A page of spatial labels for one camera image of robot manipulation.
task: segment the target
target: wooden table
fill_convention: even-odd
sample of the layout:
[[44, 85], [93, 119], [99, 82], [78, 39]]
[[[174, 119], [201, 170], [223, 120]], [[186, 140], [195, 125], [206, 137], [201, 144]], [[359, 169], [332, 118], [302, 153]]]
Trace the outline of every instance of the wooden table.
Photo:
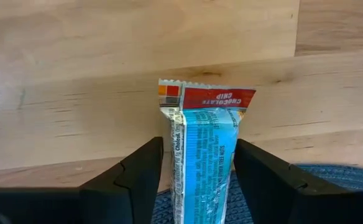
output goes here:
[[240, 138], [363, 167], [363, 2], [350, 3], [0, 0], [0, 186], [79, 185], [160, 135], [158, 78], [254, 86]]

